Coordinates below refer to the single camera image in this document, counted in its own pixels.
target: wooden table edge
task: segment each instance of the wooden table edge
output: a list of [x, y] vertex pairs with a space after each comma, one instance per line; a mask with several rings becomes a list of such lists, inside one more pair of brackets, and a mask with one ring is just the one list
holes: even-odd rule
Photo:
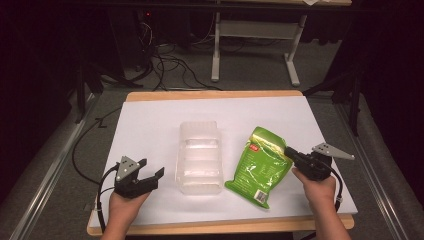
[[303, 96], [298, 90], [131, 92], [126, 102], [182, 99]]
[[[351, 214], [339, 214], [339, 217], [346, 229], [354, 227], [355, 222]], [[308, 230], [315, 230], [313, 216], [131, 226], [127, 235], [222, 234]], [[88, 225], [87, 233], [91, 236], [102, 235], [100, 227], [89, 227]]]

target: plastic bag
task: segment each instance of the plastic bag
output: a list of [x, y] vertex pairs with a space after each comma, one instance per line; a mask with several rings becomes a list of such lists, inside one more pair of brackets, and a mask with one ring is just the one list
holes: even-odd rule
[[269, 209], [270, 191], [284, 178], [293, 162], [284, 155], [286, 142], [281, 137], [256, 127], [244, 147], [234, 174], [225, 187], [250, 202]]

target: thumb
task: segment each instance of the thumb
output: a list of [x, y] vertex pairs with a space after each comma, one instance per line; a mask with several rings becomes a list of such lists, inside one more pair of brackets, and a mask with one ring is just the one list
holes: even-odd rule
[[306, 181], [308, 181], [307, 177], [303, 175], [303, 173], [301, 173], [299, 169], [292, 168], [292, 172], [302, 183], [305, 183]]

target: human hand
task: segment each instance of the human hand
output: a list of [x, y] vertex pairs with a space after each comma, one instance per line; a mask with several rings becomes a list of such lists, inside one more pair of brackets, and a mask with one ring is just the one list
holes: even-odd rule
[[306, 198], [309, 200], [312, 211], [316, 212], [330, 206], [334, 208], [334, 192], [336, 179], [330, 176], [322, 181], [309, 180], [299, 169], [292, 168], [293, 174], [303, 183]]
[[113, 192], [109, 198], [109, 220], [102, 239], [125, 239], [128, 228], [149, 195], [150, 192], [128, 199]]

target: white metal frame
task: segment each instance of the white metal frame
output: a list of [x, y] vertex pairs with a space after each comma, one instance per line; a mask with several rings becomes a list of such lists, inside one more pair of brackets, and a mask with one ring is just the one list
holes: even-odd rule
[[269, 39], [291, 39], [292, 45], [289, 53], [284, 53], [284, 60], [293, 86], [300, 85], [299, 78], [294, 67], [293, 58], [302, 36], [306, 22], [306, 15], [301, 16], [298, 23], [274, 23], [254, 21], [230, 21], [221, 20], [221, 14], [215, 16], [215, 48], [212, 59], [212, 82], [219, 81], [219, 39], [221, 36], [232, 37], [257, 37]]

